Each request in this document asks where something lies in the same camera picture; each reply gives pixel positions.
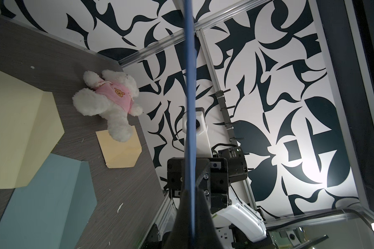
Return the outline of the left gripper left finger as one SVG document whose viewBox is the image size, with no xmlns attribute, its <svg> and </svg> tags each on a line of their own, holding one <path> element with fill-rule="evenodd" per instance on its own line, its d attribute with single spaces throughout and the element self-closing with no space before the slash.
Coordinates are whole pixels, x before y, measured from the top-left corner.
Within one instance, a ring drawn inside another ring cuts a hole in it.
<svg viewBox="0 0 374 249">
<path fill-rule="evenodd" d="M 163 249 L 192 248 L 192 208 L 191 194 L 184 191 L 181 196 L 177 217 L 173 229 L 168 236 Z"/>
</svg>

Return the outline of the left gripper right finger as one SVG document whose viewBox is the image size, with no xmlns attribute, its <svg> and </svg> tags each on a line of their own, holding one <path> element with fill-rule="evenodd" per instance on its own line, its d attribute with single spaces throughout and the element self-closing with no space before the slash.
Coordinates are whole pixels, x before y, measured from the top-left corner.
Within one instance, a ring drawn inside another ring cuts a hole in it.
<svg viewBox="0 0 374 249">
<path fill-rule="evenodd" d="M 201 189 L 195 192 L 195 249 L 223 249 L 218 238 L 206 196 Z"/>
</svg>

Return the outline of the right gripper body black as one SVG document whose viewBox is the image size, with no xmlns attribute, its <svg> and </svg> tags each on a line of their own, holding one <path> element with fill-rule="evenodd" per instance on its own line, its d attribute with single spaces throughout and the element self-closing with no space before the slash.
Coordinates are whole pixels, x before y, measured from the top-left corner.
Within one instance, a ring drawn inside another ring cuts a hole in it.
<svg viewBox="0 0 374 249">
<path fill-rule="evenodd" d="M 185 159 L 171 158 L 167 163 L 167 187 L 170 197 L 180 198 L 185 188 Z M 197 158 L 196 187 L 204 192 L 212 214 L 229 205 L 228 162 L 224 158 Z"/>
</svg>

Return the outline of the dark blue envelope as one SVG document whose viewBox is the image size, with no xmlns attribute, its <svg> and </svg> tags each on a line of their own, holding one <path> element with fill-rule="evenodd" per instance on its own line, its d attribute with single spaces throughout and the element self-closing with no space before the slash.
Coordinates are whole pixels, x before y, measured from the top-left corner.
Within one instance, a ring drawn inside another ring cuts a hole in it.
<svg viewBox="0 0 374 249">
<path fill-rule="evenodd" d="M 186 54 L 186 96 L 187 96 L 187 137 L 185 138 L 185 179 L 186 190 L 189 194 L 189 233 L 193 241 L 195 239 L 195 168 L 196 168 L 196 49 L 194 39 L 194 18 L 192 1 L 184 1 L 185 15 L 185 54 Z"/>
</svg>

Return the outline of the tan yellow envelope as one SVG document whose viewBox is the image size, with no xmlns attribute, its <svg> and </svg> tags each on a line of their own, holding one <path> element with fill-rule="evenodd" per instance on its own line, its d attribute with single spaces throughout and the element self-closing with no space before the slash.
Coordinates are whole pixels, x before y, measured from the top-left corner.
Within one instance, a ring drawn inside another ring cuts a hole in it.
<svg viewBox="0 0 374 249">
<path fill-rule="evenodd" d="M 108 130 L 97 131 L 96 136 L 109 169 L 132 168 L 135 166 L 142 146 L 135 126 L 132 126 L 133 134 L 127 142 L 118 142 L 114 140 Z"/>
</svg>

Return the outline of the light blue envelope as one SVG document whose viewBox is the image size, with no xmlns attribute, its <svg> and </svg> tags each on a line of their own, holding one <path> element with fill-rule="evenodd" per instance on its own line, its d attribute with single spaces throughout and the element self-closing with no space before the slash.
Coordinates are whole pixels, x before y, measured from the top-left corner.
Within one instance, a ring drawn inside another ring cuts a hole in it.
<svg viewBox="0 0 374 249">
<path fill-rule="evenodd" d="M 89 163 L 50 154 L 16 188 L 0 221 L 0 249 L 73 249 L 95 210 Z"/>
</svg>

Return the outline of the pale yellow envelope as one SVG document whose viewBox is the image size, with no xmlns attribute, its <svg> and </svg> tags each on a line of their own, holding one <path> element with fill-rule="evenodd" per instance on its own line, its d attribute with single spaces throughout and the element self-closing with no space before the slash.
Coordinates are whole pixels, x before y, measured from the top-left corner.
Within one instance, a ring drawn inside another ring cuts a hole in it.
<svg viewBox="0 0 374 249">
<path fill-rule="evenodd" d="M 63 134 L 53 94 L 0 71 L 0 189 L 27 186 Z"/>
</svg>

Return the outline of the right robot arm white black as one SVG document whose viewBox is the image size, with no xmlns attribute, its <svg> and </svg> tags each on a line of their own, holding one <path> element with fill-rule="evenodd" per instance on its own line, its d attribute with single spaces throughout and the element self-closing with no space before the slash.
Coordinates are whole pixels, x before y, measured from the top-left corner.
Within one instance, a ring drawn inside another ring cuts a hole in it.
<svg viewBox="0 0 374 249">
<path fill-rule="evenodd" d="M 245 180 L 248 168 L 242 148 L 224 144 L 212 147 L 211 157 L 199 157 L 195 167 L 195 219 L 185 184 L 186 161 L 171 158 L 167 163 L 170 198 L 179 198 L 173 230 L 166 249 L 245 249 L 267 238 L 259 212 L 241 200 L 232 183 Z"/>
</svg>

